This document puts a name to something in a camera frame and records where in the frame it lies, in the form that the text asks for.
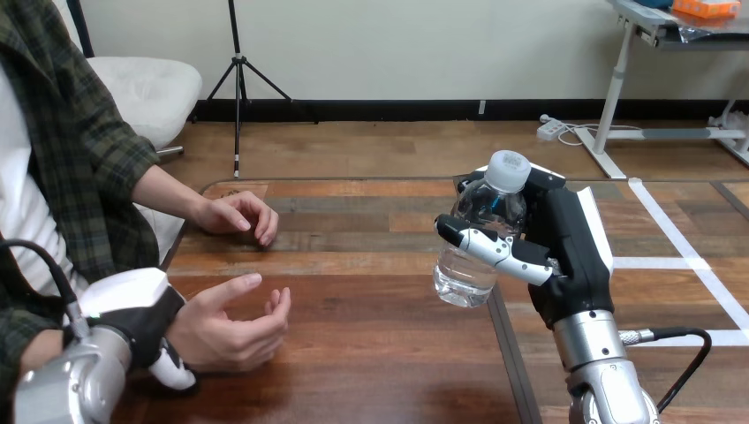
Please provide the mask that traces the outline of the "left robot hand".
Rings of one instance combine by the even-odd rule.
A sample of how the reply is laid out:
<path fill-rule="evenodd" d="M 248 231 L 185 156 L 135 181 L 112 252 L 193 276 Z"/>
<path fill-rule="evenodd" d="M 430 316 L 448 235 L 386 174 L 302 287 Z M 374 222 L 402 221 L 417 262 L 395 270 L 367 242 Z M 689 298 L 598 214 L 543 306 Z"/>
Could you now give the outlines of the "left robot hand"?
<path fill-rule="evenodd" d="M 166 332 L 185 305 L 184 297 L 169 283 L 164 271 L 145 268 L 109 276 L 87 288 L 78 298 L 78 314 L 64 319 L 73 340 L 74 322 L 90 329 L 102 327 L 125 342 L 130 353 L 125 372 L 145 368 L 163 386 L 189 390 L 195 374 L 188 369 Z"/>

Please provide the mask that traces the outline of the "person's hand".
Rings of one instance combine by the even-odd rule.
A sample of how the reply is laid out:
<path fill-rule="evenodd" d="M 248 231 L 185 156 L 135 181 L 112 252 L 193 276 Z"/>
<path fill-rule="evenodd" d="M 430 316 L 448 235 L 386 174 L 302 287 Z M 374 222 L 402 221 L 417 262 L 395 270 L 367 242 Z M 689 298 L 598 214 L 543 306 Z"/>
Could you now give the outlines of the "person's hand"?
<path fill-rule="evenodd" d="M 223 309 L 261 281 L 258 274 L 233 278 L 201 291 L 178 311 L 167 339 L 186 365 L 200 373 L 234 373 L 273 359 L 288 330 L 290 289 L 272 291 L 264 315 L 254 320 L 233 321 Z"/>
<path fill-rule="evenodd" d="M 252 234 L 263 247 L 276 239 L 279 215 L 249 191 L 219 199 L 198 199 L 187 219 L 210 234 Z"/>

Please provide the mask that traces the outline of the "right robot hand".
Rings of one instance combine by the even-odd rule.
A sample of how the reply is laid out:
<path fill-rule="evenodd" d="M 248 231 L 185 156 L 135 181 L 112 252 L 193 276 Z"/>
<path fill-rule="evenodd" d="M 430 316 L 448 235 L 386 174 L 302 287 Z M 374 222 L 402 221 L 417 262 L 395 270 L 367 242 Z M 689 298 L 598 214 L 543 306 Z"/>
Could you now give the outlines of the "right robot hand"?
<path fill-rule="evenodd" d="M 526 282 L 547 328 L 575 314 L 614 310 L 613 255 L 592 191 L 573 192 L 565 185 L 564 176 L 531 166 L 520 191 L 526 203 L 520 238 L 479 223 L 475 212 L 435 218 L 437 234 L 482 271 Z"/>

